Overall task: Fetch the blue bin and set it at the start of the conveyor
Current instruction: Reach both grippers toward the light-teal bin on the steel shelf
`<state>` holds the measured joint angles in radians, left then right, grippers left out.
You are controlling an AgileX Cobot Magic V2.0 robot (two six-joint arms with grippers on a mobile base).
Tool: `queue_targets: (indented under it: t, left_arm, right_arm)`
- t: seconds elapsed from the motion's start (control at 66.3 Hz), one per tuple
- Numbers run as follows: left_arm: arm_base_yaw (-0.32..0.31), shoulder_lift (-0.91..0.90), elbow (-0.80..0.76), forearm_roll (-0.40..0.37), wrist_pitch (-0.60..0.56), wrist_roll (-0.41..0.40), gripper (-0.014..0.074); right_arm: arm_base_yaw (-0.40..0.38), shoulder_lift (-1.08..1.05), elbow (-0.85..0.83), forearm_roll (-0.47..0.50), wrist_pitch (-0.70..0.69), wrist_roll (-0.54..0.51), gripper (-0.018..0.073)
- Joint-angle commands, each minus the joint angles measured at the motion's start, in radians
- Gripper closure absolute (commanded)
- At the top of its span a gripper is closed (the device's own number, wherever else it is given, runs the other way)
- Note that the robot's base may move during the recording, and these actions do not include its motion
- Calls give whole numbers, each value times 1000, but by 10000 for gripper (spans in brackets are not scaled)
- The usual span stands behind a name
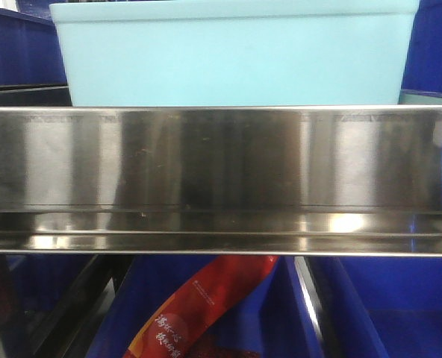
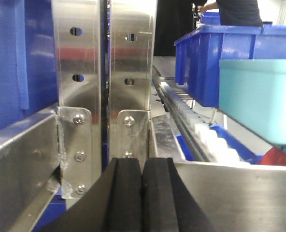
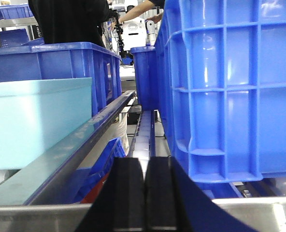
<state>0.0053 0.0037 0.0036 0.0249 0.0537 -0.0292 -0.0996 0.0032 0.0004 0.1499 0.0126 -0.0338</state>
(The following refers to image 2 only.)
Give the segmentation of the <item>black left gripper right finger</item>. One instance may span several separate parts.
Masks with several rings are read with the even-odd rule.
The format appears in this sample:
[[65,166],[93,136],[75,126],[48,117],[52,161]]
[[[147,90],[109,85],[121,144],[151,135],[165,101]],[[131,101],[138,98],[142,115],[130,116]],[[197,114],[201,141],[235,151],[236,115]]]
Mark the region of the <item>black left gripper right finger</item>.
[[144,232],[216,232],[171,158],[150,158],[143,170]]

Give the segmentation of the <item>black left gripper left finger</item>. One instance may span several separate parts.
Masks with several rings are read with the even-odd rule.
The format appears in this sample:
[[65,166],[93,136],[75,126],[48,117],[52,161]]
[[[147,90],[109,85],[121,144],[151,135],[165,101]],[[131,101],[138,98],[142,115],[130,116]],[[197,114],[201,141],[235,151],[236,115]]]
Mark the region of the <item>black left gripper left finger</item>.
[[42,232],[142,231],[142,176],[135,158],[113,158],[93,187]]

